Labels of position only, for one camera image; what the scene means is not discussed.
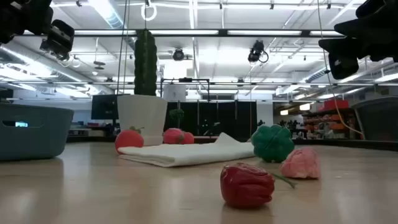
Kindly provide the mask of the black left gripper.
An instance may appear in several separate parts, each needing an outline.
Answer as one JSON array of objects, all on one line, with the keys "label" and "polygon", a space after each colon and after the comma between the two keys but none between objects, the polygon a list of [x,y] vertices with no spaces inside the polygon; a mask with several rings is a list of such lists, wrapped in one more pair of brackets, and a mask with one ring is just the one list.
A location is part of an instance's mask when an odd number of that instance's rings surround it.
[{"label": "black left gripper", "polygon": [[51,28],[52,0],[0,0],[0,44],[9,43],[26,30],[34,35],[48,34]]}]

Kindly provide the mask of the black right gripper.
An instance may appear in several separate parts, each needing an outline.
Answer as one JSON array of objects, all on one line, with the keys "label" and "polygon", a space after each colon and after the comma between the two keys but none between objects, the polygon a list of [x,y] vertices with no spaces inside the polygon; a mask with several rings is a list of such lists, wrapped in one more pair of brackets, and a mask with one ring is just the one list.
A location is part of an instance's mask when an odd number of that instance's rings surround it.
[{"label": "black right gripper", "polygon": [[341,22],[334,31],[344,37],[322,39],[319,46],[328,57],[358,58],[374,62],[391,58],[398,62],[398,0],[366,0],[356,10],[357,19]]}]

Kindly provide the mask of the green toy bell pepper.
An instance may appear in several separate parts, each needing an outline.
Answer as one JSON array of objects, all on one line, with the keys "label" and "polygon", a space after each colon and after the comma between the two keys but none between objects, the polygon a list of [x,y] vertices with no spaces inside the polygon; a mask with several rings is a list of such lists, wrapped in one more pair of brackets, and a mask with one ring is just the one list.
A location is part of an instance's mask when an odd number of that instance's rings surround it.
[{"label": "green toy bell pepper", "polygon": [[294,150],[291,132],[278,124],[260,126],[251,136],[254,155],[265,162],[281,163]]}]

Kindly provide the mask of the small pink toy fruit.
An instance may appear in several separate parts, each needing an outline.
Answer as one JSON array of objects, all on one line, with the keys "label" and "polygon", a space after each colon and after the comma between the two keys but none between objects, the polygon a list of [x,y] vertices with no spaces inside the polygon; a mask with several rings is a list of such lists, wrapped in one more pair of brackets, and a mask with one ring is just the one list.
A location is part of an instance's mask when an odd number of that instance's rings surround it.
[{"label": "small pink toy fruit", "polygon": [[312,147],[294,149],[281,163],[284,177],[294,179],[319,179],[321,176],[317,152]]}]

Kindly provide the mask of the large red toy strawberry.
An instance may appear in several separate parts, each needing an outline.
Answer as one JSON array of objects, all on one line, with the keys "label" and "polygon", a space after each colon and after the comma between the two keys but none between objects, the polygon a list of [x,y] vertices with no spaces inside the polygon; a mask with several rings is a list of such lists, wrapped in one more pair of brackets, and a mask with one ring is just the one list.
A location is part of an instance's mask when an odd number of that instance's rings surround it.
[{"label": "large red toy strawberry", "polygon": [[122,154],[119,149],[122,147],[143,147],[144,138],[141,135],[141,131],[144,127],[136,128],[131,126],[129,129],[121,131],[115,139],[115,149],[118,154]]}]

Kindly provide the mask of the small red toy pepper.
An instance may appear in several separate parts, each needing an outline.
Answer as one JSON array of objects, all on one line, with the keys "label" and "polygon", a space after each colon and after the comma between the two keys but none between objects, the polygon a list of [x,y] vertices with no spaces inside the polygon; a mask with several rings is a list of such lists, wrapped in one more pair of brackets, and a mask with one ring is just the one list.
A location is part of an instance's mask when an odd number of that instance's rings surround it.
[{"label": "small red toy pepper", "polygon": [[277,179],[289,184],[293,189],[296,186],[291,180],[267,172],[262,167],[243,162],[228,164],[220,174],[221,195],[225,204],[230,207],[259,208],[272,201]]}]

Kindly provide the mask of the large red toy fruit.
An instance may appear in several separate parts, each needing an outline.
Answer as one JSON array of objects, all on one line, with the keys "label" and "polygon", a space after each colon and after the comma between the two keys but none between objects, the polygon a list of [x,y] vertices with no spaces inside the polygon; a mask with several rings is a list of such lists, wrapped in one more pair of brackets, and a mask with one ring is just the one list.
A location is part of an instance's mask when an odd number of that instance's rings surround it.
[{"label": "large red toy fruit", "polygon": [[180,144],[184,140],[184,132],[178,128],[169,128],[163,133],[164,144]]}]

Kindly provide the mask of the shelf with red bins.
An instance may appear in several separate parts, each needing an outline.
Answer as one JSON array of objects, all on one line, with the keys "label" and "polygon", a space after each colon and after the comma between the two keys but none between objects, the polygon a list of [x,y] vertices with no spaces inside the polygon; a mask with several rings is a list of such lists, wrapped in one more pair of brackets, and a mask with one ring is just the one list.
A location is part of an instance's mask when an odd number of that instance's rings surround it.
[{"label": "shelf with red bins", "polygon": [[326,100],[304,112],[304,130],[308,139],[356,139],[356,115],[347,100]]}]

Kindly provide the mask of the dark grey bin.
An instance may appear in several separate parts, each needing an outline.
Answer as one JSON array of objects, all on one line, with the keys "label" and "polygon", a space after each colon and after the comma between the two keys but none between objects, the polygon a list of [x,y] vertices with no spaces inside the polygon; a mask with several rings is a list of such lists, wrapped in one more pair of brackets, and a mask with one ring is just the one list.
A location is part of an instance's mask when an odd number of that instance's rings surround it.
[{"label": "dark grey bin", "polygon": [[398,142],[398,96],[361,101],[352,109],[365,140]]}]

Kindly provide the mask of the black computer monitor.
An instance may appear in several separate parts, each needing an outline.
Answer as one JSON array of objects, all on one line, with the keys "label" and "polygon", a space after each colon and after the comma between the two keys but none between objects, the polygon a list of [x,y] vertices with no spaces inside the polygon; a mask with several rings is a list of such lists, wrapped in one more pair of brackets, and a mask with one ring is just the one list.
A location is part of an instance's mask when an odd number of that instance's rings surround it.
[{"label": "black computer monitor", "polygon": [[117,95],[94,95],[91,102],[91,119],[119,119]]}]

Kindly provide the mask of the blue-grey plastic container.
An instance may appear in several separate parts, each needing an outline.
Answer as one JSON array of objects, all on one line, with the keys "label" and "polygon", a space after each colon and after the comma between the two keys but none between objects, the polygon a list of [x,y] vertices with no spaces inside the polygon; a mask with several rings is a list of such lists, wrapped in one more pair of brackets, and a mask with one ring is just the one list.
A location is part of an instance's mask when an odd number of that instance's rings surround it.
[{"label": "blue-grey plastic container", "polygon": [[65,108],[0,103],[0,161],[59,156],[73,115]]}]

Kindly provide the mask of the green cactus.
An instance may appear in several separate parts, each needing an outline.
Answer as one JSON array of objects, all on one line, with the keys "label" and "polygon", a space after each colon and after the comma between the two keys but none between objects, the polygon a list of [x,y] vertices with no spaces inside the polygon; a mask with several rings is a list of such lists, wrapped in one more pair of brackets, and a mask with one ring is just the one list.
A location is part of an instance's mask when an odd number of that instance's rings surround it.
[{"label": "green cactus", "polygon": [[157,46],[152,33],[138,30],[134,43],[134,94],[155,96],[157,89]]}]

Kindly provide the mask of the black partition panels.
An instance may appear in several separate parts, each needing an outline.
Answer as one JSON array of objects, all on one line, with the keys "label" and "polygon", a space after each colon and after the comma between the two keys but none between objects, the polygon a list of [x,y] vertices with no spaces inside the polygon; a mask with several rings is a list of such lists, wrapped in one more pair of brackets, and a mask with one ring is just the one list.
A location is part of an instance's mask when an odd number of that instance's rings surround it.
[{"label": "black partition panels", "polygon": [[257,105],[249,101],[170,102],[164,130],[173,128],[169,111],[182,109],[185,113],[179,129],[194,136],[218,136],[225,133],[245,141],[257,129]]}]

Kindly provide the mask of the small green plant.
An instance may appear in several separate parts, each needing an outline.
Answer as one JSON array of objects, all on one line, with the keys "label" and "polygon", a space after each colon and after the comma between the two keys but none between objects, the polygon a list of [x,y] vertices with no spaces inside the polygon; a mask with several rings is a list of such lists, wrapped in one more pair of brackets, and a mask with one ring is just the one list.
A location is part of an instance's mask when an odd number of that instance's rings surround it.
[{"label": "small green plant", "polygon": [[174,128],[179,128],[180,123],[184,119],[185,113],[182,109],[173,109],[169,111],[171,123]]}]

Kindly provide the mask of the white folded cloth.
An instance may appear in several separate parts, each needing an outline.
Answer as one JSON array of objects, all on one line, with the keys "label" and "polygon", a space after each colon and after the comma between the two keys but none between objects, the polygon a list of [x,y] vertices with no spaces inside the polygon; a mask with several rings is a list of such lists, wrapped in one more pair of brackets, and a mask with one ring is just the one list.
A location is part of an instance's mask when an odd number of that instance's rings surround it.
[{"label": "white folded cloth", "polygon": [[221,133],[214,143],[122,147],[119,151],[120,159],[159,167],[193,166],[254,157],[250,142],[239,142],[225,133]]}]

